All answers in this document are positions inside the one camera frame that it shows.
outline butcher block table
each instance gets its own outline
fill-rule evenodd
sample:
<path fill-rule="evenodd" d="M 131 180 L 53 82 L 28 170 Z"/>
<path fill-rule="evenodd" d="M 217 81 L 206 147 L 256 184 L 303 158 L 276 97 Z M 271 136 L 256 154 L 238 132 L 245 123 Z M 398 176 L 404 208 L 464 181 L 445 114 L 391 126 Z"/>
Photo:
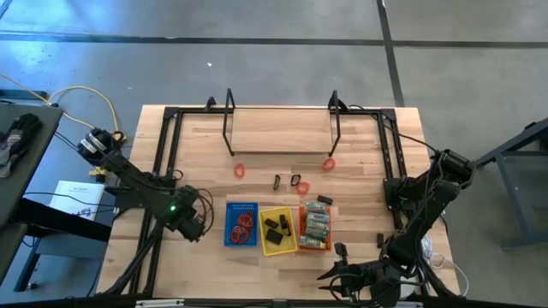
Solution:
<path fill-rule="evenodd" d="M 141 111 L 130 157 L 130 161 L 141 171 L 152 171 L 165 107 L 144 105 Z M 242 110 L 247 108 L 263 109 L 264 106 L 238 107 Z M 297 111 L 314 107 L 272 108 Z M 424 140 L 419 111 L 416 108 L 395 110 L 400 133 Z M 276 114 L 272 109 L 265 112 Z M 235 119 L 230 115 L 229 130 L 230 125 L 233 125 L 232 121 L 235 122 Z M 302 132 L 306 128 L 317 133 L 321 127 L 316 127 L 314 123 L 318 121 L 325 122 L 325 118 L 302 118 L 298 121 L 302 125 L 294 124 L 291 129 Z M 325 195 L 334 200 L 331 206 L 332 241 L 342 242 L 347 246 L 348 261 L 361 263 L 377 259 L 377 233 L 383 233 L 385 237 L 394 233 L 392 215 L 386 210 L 384 203 L 382 181 L 385 171 L 378 126 L 370 116 L 363 115 L 341 115 L 340 124 L 342 136 L 333 155 L 337 165 L 332 171 L 324 171 L 322 163 L 327 158 L 324 153 L 236 153 L 232 157 L 222 137 L 222 115 L 186 114 L 182 120 L 176 156 L 176 169 L 181 170 L 184 177 L 177 185 L 188 184 L 195 188 L 208 189 L 214 198 L 215 221 L 211 231 L 197 243 L 184 240 L 178 232 L 164 230 L 154 297 L 332 299 L 329 291 L 318 290 L 320 286 L 327 286 L 329 280 L 316 281 L 316 278 L 329 270 L 337 260 L 334 249 L 332 252 L 298 251 L 266 257 L 263 255 L 260 240 L 256 247 L 225 247 L 223 232 L 226 203 L 232 201 L 257 202 L 259 210 L 290 207 L 293 224 L 298 228 L 299 206 L 315 201 L 319 194 Z M 166 139 L 162 170 L 166 168 L 173 126 L 171 123 Z M 238 127 L 241 124 L 234 123 L 233 128 Z M 244 131 L 245 129 L 232 132 L 239 134 L 237 137 L 233 136 L 240 142 L 235 147 L 250 146 L 246 144 L 245 135 L 242 136 Z M 254 129 L 253 131 L 255 133 L 251 139 L 257 139 L 258 135 Z M 392 138 L 388 140 L 393 151 Z M 426 148 L 409 139 L 401 138 L 401 141 L 408 174 L 420 175 L 430 166 Z M 325 145 L 320 145 L 311 151 L 324 148 Z M 234 167 L 238 163 L 245 166 L 246 173 L 242 179 L 234 175 Z M 392 168 L 394 175 L 398 176 L 395 162 Z M 289 184 L 290 177 L 294 174 L 301 175 L 302 181 L 310 183 L 307 195 L 299 195 L 295 187 Z M 281 176 L 280 187 L 276 191 L 272 189 L 275 175 Z M 98 292 L 110 287 L 133 258 L 142 216 L 143 210 L 132 209 L 114 222 L 98 282 Z M 443 223 L 438 220 L 428 234 L 432 237 L 433 250 L 451 260 L 450 245 Z M 146 281 L 149 260 L 147 257 L 143 263 L 140 290 Z M 450 290 L 459 293 L 452 265 L 445 263 L 442 269 L 435 271 Z M 364 289 L 361 298 L 368 297 L 368 292 Z"/>

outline gray floor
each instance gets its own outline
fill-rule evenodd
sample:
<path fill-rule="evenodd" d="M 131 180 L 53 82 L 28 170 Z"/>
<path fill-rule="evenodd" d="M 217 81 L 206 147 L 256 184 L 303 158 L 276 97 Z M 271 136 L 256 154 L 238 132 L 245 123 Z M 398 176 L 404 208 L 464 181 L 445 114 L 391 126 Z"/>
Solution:
<path fill-rule="evenodd" d="M 542 41 L 543 0 L 385 0 L 394 39 Z M 14 0 L 4 33 L 102 33 L 142 36 L 381 39 L 375 1 L 221 0 L 153 2 Z M 426 139 L 477 158 L 548 115 L 548 49 L 396 48 L 406 106 L 418 107 Z M 32 88 L 98 88 L 112 99 L 131 135 L 142 104 L 203 104 L 231 87 L 238 104 L 325 104 L 333 89 L 365 106 L 394 106 L 384 47 L 215 44 L 84 44 L 0 41 L 0 71 Z M 12 88 L 0 80 L 0 88 Z M 108 107 L 87 92 L 63 96 L 63 108 L 112 128 Z M 59 132 L 76 141 L 86 128 L 66 119 Z M 60 171 L 68 164 L 73 170 Z M 59 180 L 91 181 L 89 166 L 54 140 L 29 189 L 53 191 Z M 470 299 L 548 305 L 548 246 L 502 252 L 517 223 L 493 166 L 448 208 L 456 263 Z M 12 293 L 28 249 L 22 247 L 0 287 L 0 303 L 83 296 L 94 260 L 47 257 L 33 280 Z"/>

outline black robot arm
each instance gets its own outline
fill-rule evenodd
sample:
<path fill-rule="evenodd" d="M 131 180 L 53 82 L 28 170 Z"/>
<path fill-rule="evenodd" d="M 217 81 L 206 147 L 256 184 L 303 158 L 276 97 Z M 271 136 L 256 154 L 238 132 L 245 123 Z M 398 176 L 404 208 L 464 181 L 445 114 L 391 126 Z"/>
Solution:
<path fill-rule="evenodd" d="M 199 240 L 204 222 L 196 216 L 193 207 L 200 198 L 196 189 L 176 188 L 171 179 L 141 172 L 122 155 L 119 140 L 104 130 L 94 128 L 77 146 L 90 164 L 113 172 L 128 188 L 123 194 L 127 200 L 123 204 L 148 209 L 162 226 L 178 230 L 187 240 Z"/>
<path fill-rule="evenodd" d="M 411 178 L 384 180 L 384 194 L 387 204 L 405 204 L 415 209 L 404 228 L 397 230 L 383 244 L 379 258 L 364 264 L 348 264 L 343 243 L 336 243 L 336 253 L 341 260 L 333 269 L 319 279 L 333 277 L 328 287 L 335 299 L 351 306 L 382 305 L 392 307 L 400 298 L 402 284 L 423 285 L 430 283 L 439 297 L 456 296 L 439 280 L 424 259 L 420 241 L 432 224 L 443 213 L 449 202 L 461 189 L 467 188 L 474 175 L 474 163 L 451 150 L 437 151 L 432 157 L 431 167 L 422 175 Z M 425 281 L 422 284 L 401 281 L 422 270 Z M 340 279 L 341 286 L 333 281 Z M 370 286 L 372 299 L 356 300 L 355 293 Z M 335 292 L 349 297 L 349 302 L 339 299 Z"/>

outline wooden shelf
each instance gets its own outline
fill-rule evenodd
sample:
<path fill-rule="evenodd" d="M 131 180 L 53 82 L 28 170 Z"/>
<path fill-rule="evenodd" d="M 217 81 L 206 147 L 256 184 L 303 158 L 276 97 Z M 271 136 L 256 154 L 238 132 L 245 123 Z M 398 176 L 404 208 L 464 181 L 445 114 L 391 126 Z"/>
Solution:
<path fill-rule="evenodd" d="M 233 152 L 329 153 L 333 147 L 330 111 L 234 110 Z"/>

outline gray table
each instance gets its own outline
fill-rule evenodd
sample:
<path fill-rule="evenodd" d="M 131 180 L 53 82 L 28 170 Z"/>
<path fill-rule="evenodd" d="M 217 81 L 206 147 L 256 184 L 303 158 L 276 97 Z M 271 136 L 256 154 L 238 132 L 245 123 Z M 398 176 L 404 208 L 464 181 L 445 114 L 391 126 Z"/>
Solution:
<path fill-rule="evenodd" d="M 26 234 L 39 239 L 45 236 L 63 239 L 60 235 L 74 234 L 101 242 L 108 241 L 110 236 L 110 227 L 104 224 L 23 198 L 23 193 L 33 178 L 63 114 L 60 109 L 52 107 L 0 104 L 0 131 L 6 132 L 17 117 L 26 113 L 35 114 L 43 126 L 16 169 L 8 178 L 0 179 L 0 282 L 3 281 Z M 33 246 L 15 291 L 24 290 L 30 279 L 39 258 L 36 253 L 39 242 L 37 240 Z"/>

